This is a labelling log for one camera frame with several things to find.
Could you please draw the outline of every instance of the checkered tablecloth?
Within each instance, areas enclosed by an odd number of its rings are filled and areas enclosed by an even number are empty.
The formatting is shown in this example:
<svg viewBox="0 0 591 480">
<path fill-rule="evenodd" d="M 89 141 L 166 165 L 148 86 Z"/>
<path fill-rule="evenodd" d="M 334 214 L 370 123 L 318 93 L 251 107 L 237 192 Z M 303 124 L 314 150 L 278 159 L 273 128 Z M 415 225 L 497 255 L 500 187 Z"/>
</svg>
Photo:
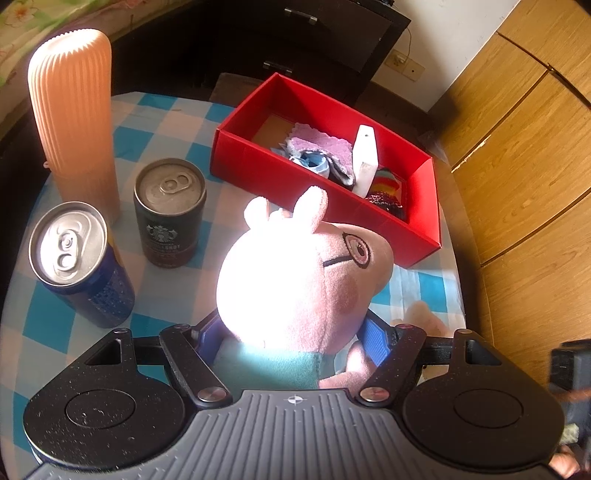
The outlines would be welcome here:
<svg viewBox="0 0 591 480">
<path fill-rule="evenodd" d="M 213 134 L 231 110 L 215 103 L 144 93 L 112 99 L 122 209 L 113 234 L 137 293 L 134 312 L 124 323 L 134 336 L 157 335 L 173 323 L 194 325 L 216 306 L 220 266 L 247 230 L 243 211 L 253 197 L 209 173 Z M 186 266 L 174 270 L 157 268 L 142 255 L 132 202 L 137 173 L 146 163 L 163 157 L 185 158 L 207 179 L 198 251 Z M 23 237 L 0 323 L 0 447 L 10 480 L 23 478 L 37 465 L 22 428 L 28 399 L 106 333 L 46 290 L 29 266 L 31 228 L 59 203 L 50 177 Z M 452 329 L 465 326 L 443 212 L 441 235 L 439 252 L 412 270 L 395 267 L 388 287 L 373 299 L 371 309 L 384 320 L 400 319 L 412 302 L 424 300 Z M 161 368 L 140 368 L 162 378 Z"/>
</svg>

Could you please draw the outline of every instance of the purple cloth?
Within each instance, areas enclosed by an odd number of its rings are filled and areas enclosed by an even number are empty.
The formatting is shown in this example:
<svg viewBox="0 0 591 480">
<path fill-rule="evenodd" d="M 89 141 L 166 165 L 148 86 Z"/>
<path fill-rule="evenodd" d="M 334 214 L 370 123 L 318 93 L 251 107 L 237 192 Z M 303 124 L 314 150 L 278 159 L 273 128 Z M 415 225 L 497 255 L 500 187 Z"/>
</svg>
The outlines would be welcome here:
<svg viewBox="0 0 591 480">
<path fill-rule="evenodd" d="M 329 153 L 353 177 L 353 147 L 343 138 L 331 137 L 307 124 L 295 124 L 288 143 L 293 150 L 321 150 Z"/>
</svg>

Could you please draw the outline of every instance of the red cardboard box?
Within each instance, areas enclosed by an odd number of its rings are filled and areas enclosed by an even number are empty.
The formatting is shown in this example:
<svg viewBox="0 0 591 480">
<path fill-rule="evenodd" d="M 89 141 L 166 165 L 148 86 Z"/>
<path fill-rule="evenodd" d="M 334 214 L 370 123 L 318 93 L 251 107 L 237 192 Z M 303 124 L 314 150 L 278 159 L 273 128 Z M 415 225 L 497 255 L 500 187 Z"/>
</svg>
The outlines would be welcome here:
<svg viewBox="0 0 591 480">
<path fill-rule="evenodd" d="M 407 182 L 407 221 L 271 152 L 269 147 L 278 147 L 296 122 L 351 144 L 360 125 L 373 127 L 380 166 Z M 219 126 L 210 169 L 216 177 L 290 211 L 308 187 L 321 187 L 329 196 L 324 219 L 379 233 L 392 246 L 394 261 L 401 267 L 408 268 L 441 247 L 431 157 L 365 115 L 277 73 Z"/>
</svg>

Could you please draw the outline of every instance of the plush pig hand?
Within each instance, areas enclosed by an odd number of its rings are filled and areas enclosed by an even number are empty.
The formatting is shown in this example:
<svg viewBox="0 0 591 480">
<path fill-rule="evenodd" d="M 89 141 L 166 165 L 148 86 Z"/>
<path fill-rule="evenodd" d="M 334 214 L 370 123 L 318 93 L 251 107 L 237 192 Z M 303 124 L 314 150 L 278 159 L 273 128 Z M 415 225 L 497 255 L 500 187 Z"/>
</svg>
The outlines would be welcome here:
<svg viewBox="0 0 591 480">
<path fill-rule="evenodd" d="M 320 388 L 348 388 L 355 396 L 368 378 L 375 372 L 376 366 L 371 361 L 360 341 L 356 341 L 349 349 L 345 372 L 318 382 Z"/>
</svg>

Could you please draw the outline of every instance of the can lid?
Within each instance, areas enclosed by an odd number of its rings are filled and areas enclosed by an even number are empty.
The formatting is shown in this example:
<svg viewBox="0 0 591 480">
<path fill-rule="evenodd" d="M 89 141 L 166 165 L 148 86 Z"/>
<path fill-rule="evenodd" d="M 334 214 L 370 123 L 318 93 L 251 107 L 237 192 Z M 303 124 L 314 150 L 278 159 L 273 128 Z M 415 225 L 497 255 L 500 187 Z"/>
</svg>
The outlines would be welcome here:
<svg viewBox="0 0 591 480">
<path fill-rule="evenodd" d="M 98 210 L 82 202 L 62 203 L 37 223 L 29 259 L 35 274 L 46 283 L 73 285 L 94 271 L 106 243 L 106 223 Z"/>
<path fill-rule="evenodd" d="M 165 158 L 140 173 L 135 186 L 138 200 L 162 215 L 180 215 L 193 208 L 203 196 L 204 179 L 185 160 Z"/>
</svg>

